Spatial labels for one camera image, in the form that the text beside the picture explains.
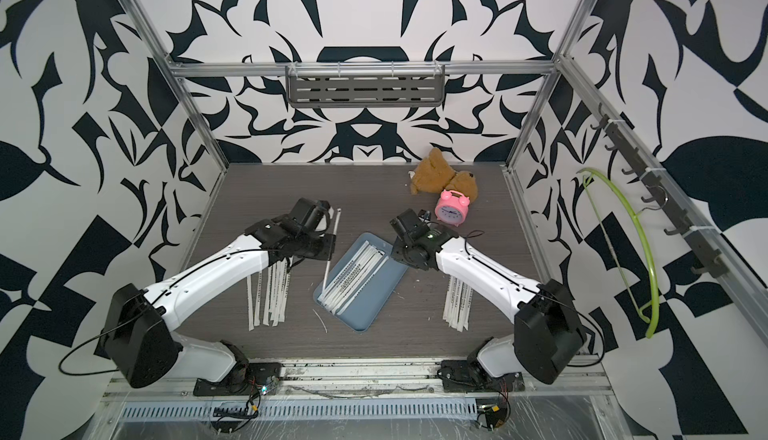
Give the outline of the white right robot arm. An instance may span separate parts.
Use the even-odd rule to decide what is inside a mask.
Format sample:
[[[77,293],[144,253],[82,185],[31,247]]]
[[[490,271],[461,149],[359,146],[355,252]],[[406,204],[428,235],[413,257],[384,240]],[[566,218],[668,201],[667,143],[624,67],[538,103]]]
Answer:
[[[429,222],[411,209],[390,220],[396,233],[392,257],[420,270],[437,270],[470,287],[514,325],[468,357],[476,380],[526,372],[551,385],[587,340],[569,290],[543,283],[493,260],[453,229]]]

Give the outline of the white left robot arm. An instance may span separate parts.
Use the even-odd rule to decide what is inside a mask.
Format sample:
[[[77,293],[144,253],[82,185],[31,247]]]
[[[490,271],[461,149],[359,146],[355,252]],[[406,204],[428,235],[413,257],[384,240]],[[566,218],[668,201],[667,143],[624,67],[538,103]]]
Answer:
[[[193,313],[246,277],[283,260],[328,260],[335,236],[326,200],[301,198],[288,214],[264,219],[208,258],[111,299],[99,348],[134,389],[160,380],[196,379],[237,392],[250,384],[250,362],[228,341],[178,333]]]

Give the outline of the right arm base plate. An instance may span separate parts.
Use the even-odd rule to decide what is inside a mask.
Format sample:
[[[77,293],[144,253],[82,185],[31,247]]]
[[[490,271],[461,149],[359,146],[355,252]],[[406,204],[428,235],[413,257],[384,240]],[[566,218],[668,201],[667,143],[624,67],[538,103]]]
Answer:
[[[442,382],[443,390],[449,393],[514,393],[526,389],[520,372],[494,378],[476,361],[443,360],[436,375]]]

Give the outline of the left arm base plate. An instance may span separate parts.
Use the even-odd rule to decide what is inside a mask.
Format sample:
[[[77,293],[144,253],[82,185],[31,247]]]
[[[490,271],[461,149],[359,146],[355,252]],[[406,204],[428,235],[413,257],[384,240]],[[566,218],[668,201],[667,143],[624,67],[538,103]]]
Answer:
[[[251,362],[237,364],[219,382],[198,379],[193,389],[195,397],[250,396],[266,394],[280,381],[283,365],[280,362]]]

